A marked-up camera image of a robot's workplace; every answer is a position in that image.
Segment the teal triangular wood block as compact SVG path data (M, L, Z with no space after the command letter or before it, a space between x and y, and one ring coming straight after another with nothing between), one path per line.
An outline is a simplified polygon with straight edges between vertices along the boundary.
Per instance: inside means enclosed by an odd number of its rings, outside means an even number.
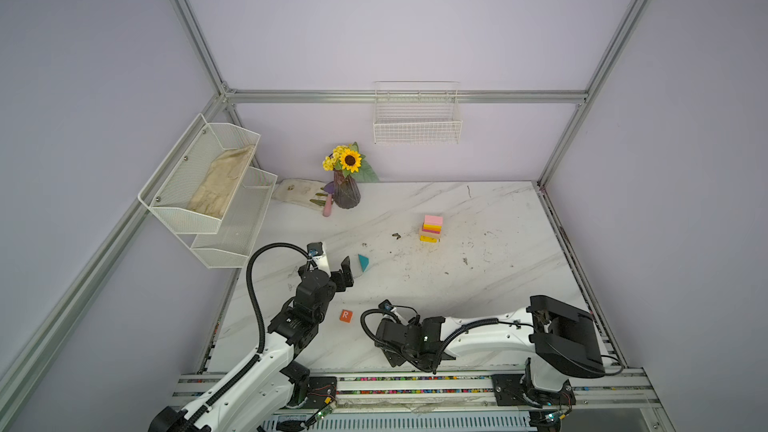
M358 261L359 261L359 264L360 264L361 271L365 272L368 269L368 267L369 267L370 259L368 257L364 256L364 255L359 254L358 255Z

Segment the orange letter cube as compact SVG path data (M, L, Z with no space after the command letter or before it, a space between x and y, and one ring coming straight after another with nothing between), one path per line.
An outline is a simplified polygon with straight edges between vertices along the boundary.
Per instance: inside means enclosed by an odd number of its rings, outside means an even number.
M352 311L346 310L346 309L341 311L341 314L340 314L340 317L339 317L339 320L341 322L351 323L352 319L353 319L353 312Z

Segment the pink wood block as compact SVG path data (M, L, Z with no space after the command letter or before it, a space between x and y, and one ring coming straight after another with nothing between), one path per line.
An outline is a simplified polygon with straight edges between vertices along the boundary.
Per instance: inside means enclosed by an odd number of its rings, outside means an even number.
M443 218L441 216L425 215L424 216L424 224L425 225L442 227L443 226Z

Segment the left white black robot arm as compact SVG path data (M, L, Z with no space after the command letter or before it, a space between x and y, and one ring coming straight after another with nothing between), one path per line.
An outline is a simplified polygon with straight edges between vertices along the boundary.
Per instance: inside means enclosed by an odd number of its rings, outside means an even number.
M309 370L296 361L319 332L336 293L354 285L350 259L338 271L321 256L300 274L295 295L272 319L264 346L254 348L200 397L152 419L151 431L254 431L294 395L306 391Z

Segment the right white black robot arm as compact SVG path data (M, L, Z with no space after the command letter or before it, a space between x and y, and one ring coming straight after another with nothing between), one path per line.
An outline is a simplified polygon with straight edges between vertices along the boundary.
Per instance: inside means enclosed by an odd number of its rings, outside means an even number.
M572 378L608 375L593 314L546 295L532 296L525 308L483 318L416 314L404 320L397 309L384 301L360 318L364 334L393 368L410 365L435 375L448 361L508 353L524 367L529 401L561 393Z

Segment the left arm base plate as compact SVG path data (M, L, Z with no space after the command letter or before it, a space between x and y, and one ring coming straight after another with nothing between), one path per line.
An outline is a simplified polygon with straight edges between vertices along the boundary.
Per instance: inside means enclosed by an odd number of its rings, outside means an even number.
M338 379L335 376L310 376L294 385L287 408L315 410L336 396Z

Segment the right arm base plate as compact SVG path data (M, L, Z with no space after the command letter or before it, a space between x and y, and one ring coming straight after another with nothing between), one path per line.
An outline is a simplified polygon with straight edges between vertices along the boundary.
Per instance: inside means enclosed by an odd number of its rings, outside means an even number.
M569 408L576 403L568 381L557 392L535 389L524 374L494 374L492 391L497 406L528 406L535 409Z

